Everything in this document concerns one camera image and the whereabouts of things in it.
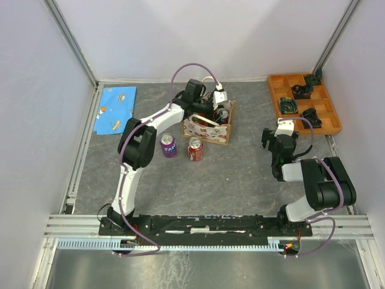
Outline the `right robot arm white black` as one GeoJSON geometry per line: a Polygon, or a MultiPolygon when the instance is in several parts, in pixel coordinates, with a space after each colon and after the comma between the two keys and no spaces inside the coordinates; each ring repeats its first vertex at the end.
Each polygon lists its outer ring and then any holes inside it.
{"type": "Polygon", "coordinates": [[[261,146],[271,152],[271,171],[280,182],[302,182],[304,196],[284,205],[277,213],[276,228],[291,235],[309,226],[307,221],[354,205],[357,193],[339,157],[300,160],[295,155],[299,133],[278,133],[265,128],[261,146]]]}

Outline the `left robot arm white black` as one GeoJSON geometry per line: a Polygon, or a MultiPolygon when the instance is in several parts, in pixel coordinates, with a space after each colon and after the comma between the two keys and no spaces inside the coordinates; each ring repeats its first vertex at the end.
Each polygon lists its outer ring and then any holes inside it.
{"type": "Polygon", "coordinates": [[[163,109],[149,117],[132,117],[127,121],[118,145],[119,184],[107,211],[112,228],[119,234],[126,235],[132,231],[135,194],[141,174],[154,156],[157,136],[195,113],[212,113],[227,101],[227,93],[219,82],[206,101],[201,97],[204,91],[205,85],[201,81],[191,79],[185,89],[173,96],[163,109]]]}

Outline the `patterned canvas bag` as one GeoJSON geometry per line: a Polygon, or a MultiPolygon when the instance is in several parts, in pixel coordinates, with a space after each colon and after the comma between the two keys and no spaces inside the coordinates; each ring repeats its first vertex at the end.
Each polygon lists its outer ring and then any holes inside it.
{"type": "MultiPolygon", "coordinates": [[[[207,92],[203,82],[190,79],[182,91],[182,96],[188,96],[192,102],[201,102],[202,99],[211,99],[213,101],[213,92],[207,92]]],[[[230,116],[228,124],[220,125],[214,120],[214,117],[204,117],[204,114],[194,113],[193,108],[190,115],[182,121],[182,135],[184,137],[200,137],[204,141],[218,145],[228,145],[232,130],[236,102],[228,100],[224,105],[218,108],[226,109],[230,116]]]]}

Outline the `purple Fanta can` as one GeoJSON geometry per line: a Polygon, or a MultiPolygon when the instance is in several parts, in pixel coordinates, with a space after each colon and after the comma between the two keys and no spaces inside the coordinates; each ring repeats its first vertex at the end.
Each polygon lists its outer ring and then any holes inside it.
{"type": "Polygon", "coordinates": [[[217,113],[217,122],[222,125],[222,124],[228,124],[229,122],[229,112],[226,109],[219,110],[217,113]]]}
{"type": "Polygon", "coordinates": [[[170,133],[165,133],[160,138],[162,153],[167,158],[173,158],[177,154],[175,138],[170,133]]]}

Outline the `red cola can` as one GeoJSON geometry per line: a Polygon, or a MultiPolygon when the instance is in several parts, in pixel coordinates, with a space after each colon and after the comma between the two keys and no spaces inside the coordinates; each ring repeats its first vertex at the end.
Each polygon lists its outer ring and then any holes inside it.
{"type": "Polygon", "coordinates": [[[192,137],[188,141],[188,157],[191,161],[200,161],[203,158],[203,142],[199,137],[192,137]]]}

